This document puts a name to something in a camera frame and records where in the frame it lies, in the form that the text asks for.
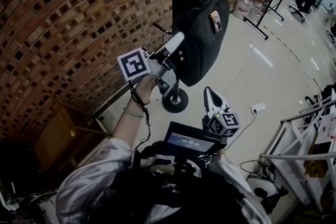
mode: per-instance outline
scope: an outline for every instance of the white tiled floor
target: white tiled floor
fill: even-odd
[[[146,145],[163,140],[171,121],[202,127],[201,118],[205,115],[203,90],[210,86],[223,94],[238,114],[242,126],[253,118],[251,105],[266,104],[266,110],[260,112],[256,122],[227,151],[227,156],[236,165],[258,159],[272,140],[280,120],[303,109],[306,95],[312,96],[319,92],[319,87],[323,89],[332,83],[330,57],[318,27],[309,22],[309,18],[307,23],[301,24],[285,6],[280,6],[278,12],[285,18],[284,22],[269,12],[260,25],[269,35],[267,41],[246,23],[230,16],[221,51],[209,73],[193,87],[181,85],[189,97],[185,111],[178,114],[166,112],[158,89],[153,91],[148,105],[152,137]],[[110,132],[129,97],[128,92],[102,113],[103,124]],[[143,121],[136,143],[147,134]],[[282,198],[271,215],[273,223],[279,222],[295,203],[293,194]]]

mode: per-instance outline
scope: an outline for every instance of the black cord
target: black cord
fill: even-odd
[[[232,141],[232,143],[230,144],[230,146],[228,146],[225,150],[228,150],[231,146],[232,146],[232,144],[233,143],[235,143],[236,142],[236,140],[243,134],[243,132],[247,129],[247,128],[249,128],[250,126],[251,126],[251,124],[252,123],[254,123],[254,121],[257,119],[257,111],[254,109],[254,113],[253,113],[253,115],[254,115],[254,118],[253,118],[253,120],[242,130],[242,132],[236,137],[236,139],[234,139],[233,141]]]
[[[251,162],[256,162],[256,163],[258,163],[258,164],[262,167],[262,171],[263,171],[263,174],[262,174],[262,175],[261,175],[261,174],[254,173],[254,172],[250,172],[250,171],[248,171],[248,170],[243,169],[242,164],[251,163]],[[266,179],[266,180],[268,180],[268,181],[270,181],[270,182],[272,182],[272,183],[275,182],[275,179],[276,179],[276,174],[275,174],[275,172],[272,172],[272,171],[271,171],[271,167],[270,167],[269,165],[263,164],[263,163],[260,162],[260,161],[250,160],[250,161],[242,162],[242,163],[240,164],[240,167],[241,167],[241,169],[242,169],[243,171],[249,173],[250,175],[257,175],[257,176],[260,176],[260,178],[262,178],[262,179]]]
[[[242,164],[251,163],[251,162],[256,162],[256,163],[260,164],[261,167],[264,167],[264,165],[263,165],[260,161],[250,160],[250,161],[242,162],[242,163],[240,164],[241,169],[242,169],[243,171],[249,173],[250,175],[252,175],[252,174],[253,174],[253,175],[257,175],[257,176],[260,176],[260,177],[262,178],[262,175],[261,175],[261,174],[257,174],[257,173],[250,172],[250,171],[248,171],[248,170],[245,170],[245,169],[242,167]]]
[[[131,97],[132,97],[132,99],[134,100],[135,103],[137,103],[139,106],[141,106],[141,108],[142,108],[142,110],[143,110],[143,112],[145,113],[145,116],[146,116],[146,125],[148,126],[148,136],[147,136],[147,138],[142,139],[140,141],[140,144],[137,145],[136,148],[135,148],[135,151],[136,151],[139,146],[141,146],[143,143],[146,143],[151,138],[151,125],[149,124],[149,112],[148,112],[148,109],[146,108],[146,105],[148,105],[150,102],[145,104],[141,100],[140,96],[138,95],[138,93],[135,90],[131,81],[129,81],[129,85],[130,85],[130,90],[131,90]]]

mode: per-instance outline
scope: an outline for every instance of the beaded bracelet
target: beaded bracelet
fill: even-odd
[[[141,119],[144,118],[143,115],[139,115],[139,114],[136,114],[132,111],[129,111],[127,108],[123,108],[123,109],[124,109],[124,112],[128,115],[131,115],[131,116],[136,117],[136,118],[141,118]]]

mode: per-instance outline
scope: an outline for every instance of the black chair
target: black chair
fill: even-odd
[[[302,13],[309,14],[310,13],[310,8],[315,3],[315,0],[295,0],[295,3],[298,6],[297,9],[292,7],[292,6],[289,6],[289,7],[295,10],[294,12],[292,12],[292,14],[294,14],[294,13],[299,14],[299,16],[301,18],[301,22],[303,23],[306,19],[302,15]]]
[[[332,39],[332,43],[333,43],[333,44],[336,44],[336,41],[335,41],[335,36],[336,36],[336,23],[334,23],[334,25],[330,28],[330,31],[327,30],[327,34],[328,34],[328,36],[331,37],[331,39]]]

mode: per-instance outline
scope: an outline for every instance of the wooden cabinet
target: wooden cabinet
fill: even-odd
[[[71,170],[109,136],[97,118],[62,105],[34,151],[42,171]]]

